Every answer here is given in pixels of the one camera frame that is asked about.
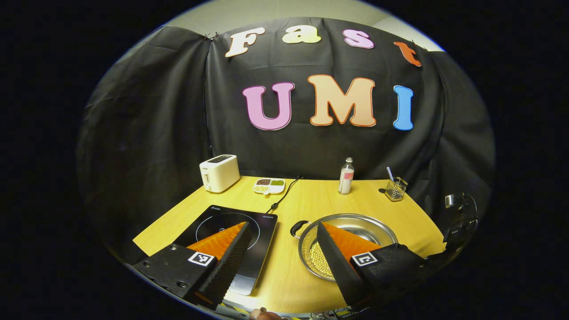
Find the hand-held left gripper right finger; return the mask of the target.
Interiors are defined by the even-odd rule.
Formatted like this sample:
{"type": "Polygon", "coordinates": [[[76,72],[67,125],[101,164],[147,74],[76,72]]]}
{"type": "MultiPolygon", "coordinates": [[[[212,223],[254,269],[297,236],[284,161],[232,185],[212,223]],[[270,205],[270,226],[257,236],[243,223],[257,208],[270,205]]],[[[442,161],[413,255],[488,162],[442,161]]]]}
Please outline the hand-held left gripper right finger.
{"type": "Polygon", "coordinates": [[[434,272],[406,245],[384,247],[329,223],[317,226],[317,241],[336,284],[353,310],[379,308],[415,289],[434,272]]]}

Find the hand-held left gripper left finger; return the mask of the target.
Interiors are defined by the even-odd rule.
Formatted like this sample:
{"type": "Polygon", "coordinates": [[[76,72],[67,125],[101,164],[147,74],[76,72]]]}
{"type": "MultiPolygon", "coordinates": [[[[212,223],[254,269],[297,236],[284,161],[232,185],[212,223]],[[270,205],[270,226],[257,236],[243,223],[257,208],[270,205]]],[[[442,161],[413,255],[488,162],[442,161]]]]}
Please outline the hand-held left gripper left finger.
{"type": "Polygon", "coordinates": [[[249,222],[187,247],[172,243],[134,264],[134,269],[179,298],[214,309],[222,302],[244,259],[249,222]]]}

